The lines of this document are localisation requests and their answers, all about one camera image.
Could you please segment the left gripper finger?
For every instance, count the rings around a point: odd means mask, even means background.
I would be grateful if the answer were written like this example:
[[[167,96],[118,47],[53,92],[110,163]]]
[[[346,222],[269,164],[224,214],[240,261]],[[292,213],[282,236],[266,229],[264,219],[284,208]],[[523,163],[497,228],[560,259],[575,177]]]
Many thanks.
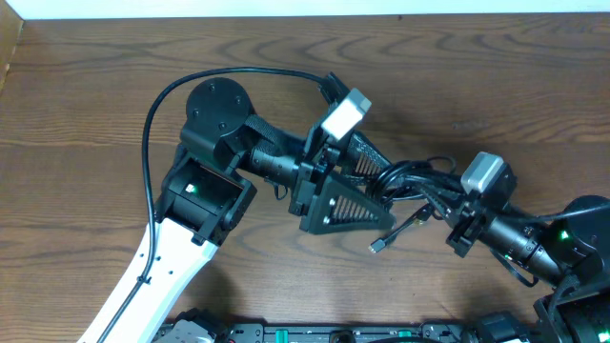
[[[395,217],[349,180],[330,173],[315,189],[299,228],[310,234],[389,230]]]
[[[360,131],[354,131],[345,154],[345,176],[353,184],[376,179],[391,162]]]

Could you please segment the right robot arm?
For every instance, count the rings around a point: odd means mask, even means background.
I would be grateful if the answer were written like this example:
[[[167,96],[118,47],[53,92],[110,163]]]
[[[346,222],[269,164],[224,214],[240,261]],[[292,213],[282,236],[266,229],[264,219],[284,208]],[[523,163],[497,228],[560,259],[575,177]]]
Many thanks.
[[[535,304],[549,340],[608,341],[608,198],[585,195],[563,212],[533,215],[511,204],[516,187],[510,165],[495,156],[418,189],[450,226],[447,243],[458,256],[480,242],[521,284],[553,289]]]

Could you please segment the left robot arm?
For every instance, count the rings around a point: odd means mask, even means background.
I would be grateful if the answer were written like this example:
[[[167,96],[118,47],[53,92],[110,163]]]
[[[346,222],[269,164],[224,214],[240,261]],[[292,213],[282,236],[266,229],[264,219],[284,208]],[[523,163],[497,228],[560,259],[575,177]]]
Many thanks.
[[[357,130],[370,109],[335,75],[318,80],[328,111],[298,137],[260,115],[228,71],[197,78],[187,119],[149,224],[129,267],[83,333],[86,342],[149,342],[177,298],[248,207],[253,176],[288,198],[311,234],[389,229],[387,205],[366,192],[387,159]]]

